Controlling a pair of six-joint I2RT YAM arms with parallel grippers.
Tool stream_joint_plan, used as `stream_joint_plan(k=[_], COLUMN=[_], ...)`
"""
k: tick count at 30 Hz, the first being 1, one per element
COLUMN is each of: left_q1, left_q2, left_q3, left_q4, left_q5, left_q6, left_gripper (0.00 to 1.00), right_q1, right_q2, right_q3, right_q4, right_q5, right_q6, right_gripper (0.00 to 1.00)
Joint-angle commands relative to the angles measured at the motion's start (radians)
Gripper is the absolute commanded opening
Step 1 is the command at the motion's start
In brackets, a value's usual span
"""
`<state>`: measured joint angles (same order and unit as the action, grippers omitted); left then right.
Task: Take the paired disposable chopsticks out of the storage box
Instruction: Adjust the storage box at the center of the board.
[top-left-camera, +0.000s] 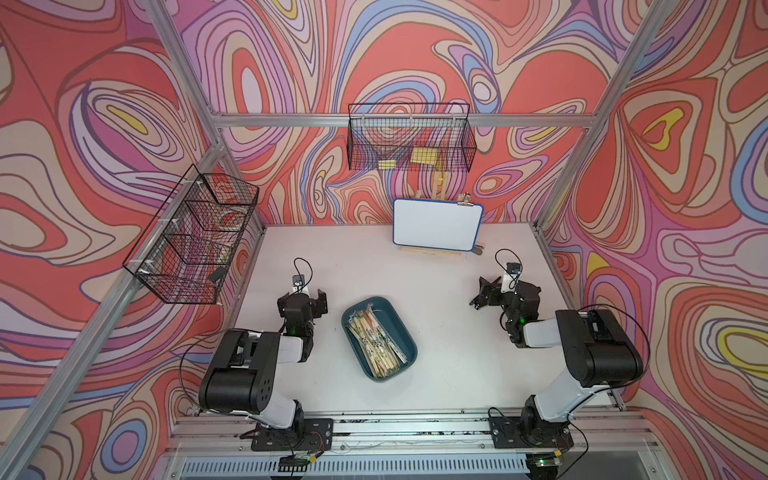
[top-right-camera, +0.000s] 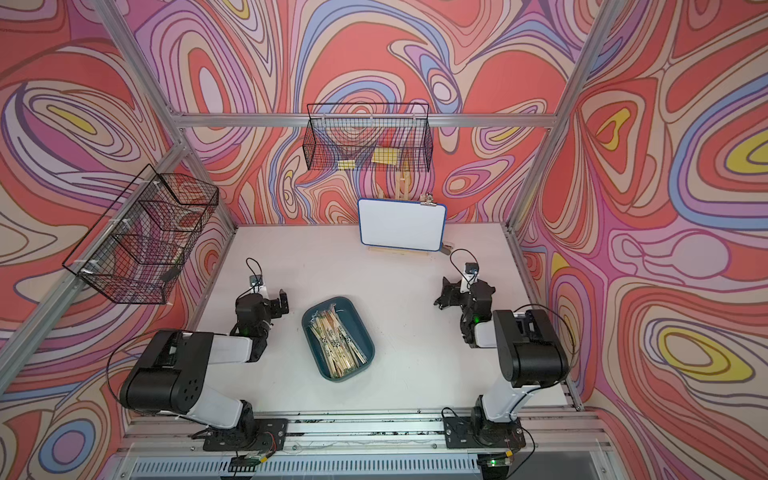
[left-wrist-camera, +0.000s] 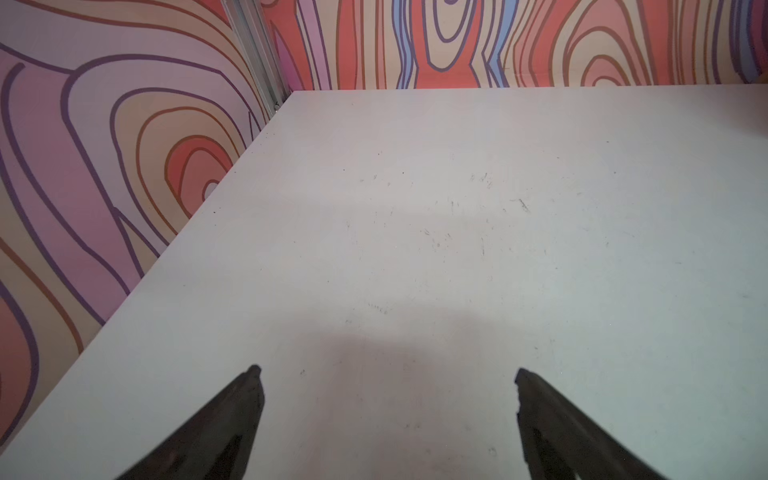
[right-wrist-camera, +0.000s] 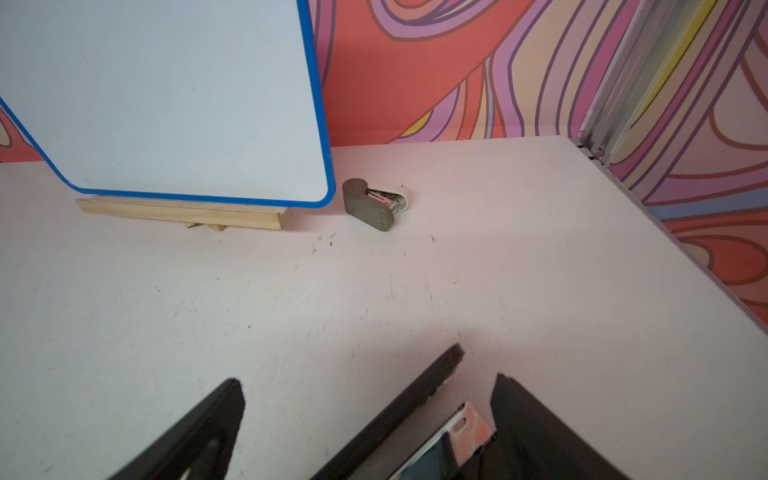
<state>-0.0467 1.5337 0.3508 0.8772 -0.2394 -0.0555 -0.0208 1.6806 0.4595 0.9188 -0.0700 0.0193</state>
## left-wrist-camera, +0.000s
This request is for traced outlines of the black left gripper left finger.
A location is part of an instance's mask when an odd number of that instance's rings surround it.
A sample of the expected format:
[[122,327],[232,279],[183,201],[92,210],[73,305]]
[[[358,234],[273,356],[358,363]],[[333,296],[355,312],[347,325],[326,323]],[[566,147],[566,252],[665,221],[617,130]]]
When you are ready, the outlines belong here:
[[252,365],[120,477],[242,479],[264,406],[261,368]]

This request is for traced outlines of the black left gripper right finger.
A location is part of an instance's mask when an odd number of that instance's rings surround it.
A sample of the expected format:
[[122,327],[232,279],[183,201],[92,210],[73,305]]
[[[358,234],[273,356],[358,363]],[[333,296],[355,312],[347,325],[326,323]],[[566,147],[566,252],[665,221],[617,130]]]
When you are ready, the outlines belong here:
[[540,375],[519,369],[515,384],[524,460],[533,479],[660,479]]

